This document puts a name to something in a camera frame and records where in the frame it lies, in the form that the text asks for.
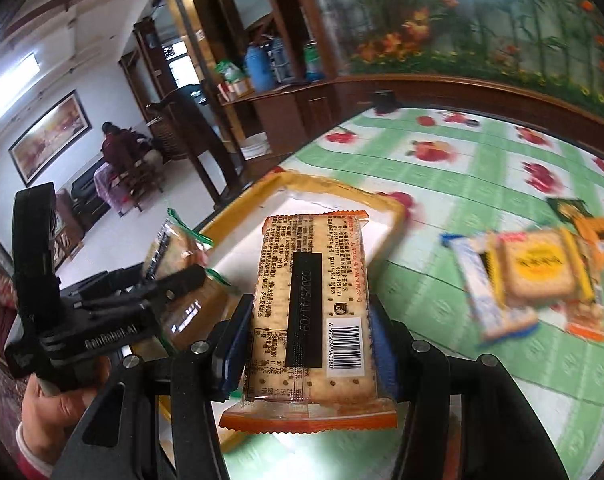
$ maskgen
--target barcode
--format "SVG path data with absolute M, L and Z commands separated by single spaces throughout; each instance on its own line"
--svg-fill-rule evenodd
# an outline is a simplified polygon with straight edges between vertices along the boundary
M 326 343 L 327 377 L 364 375 L 361 318 L 327 319 Z

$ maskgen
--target framed painting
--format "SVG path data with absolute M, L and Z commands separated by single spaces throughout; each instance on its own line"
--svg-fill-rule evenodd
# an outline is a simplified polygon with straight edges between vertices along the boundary
M 75 91 L 55 103 L 9 148 L 24 185 L 29 187 L 56 157 L 90 129 Z

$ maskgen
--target metal screw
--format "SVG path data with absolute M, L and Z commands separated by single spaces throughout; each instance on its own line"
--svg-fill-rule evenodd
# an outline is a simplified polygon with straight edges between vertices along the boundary
M 124 364 L 125 368 L 135 368 L 140 364 L 140 362 L 141 359 L 137 355 L 131 354 L 124 357 L 122 364 Z
M 191 345 L 191 352 L 194 354 L 204 354 L 208 351 L 210 345 L 206 341 L 195 341 Z
M 498 365 L 498 359 L 491 354 L 484 354 L 482 356 L 482 364 L 486 365 L 486 366 L 497 366 Z
M 431 345 L 429 345 L 423 339 L 418 339 L 417 341 L 413 341 L 413 344 L 411 345 L 411 347 L 416 352 L 428 352 L 429 350 L 431 350 Z

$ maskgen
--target blue water jug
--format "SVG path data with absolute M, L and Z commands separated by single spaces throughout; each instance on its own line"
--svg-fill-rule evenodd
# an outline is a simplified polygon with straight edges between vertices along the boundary
M 256 92 L 266 92 L 275 88 L 275 77 L 271 72 L 269 56 L 259 46 L 250 45 L 244 60 Z

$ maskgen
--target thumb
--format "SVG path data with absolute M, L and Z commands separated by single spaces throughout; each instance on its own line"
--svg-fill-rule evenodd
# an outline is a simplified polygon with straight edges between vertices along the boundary
M 60 428 L 74 426 L 96 394 L 95 388 L 81 388 L 53 397 L 40 397 L 37 407 L 40 420 L 44 424 Z

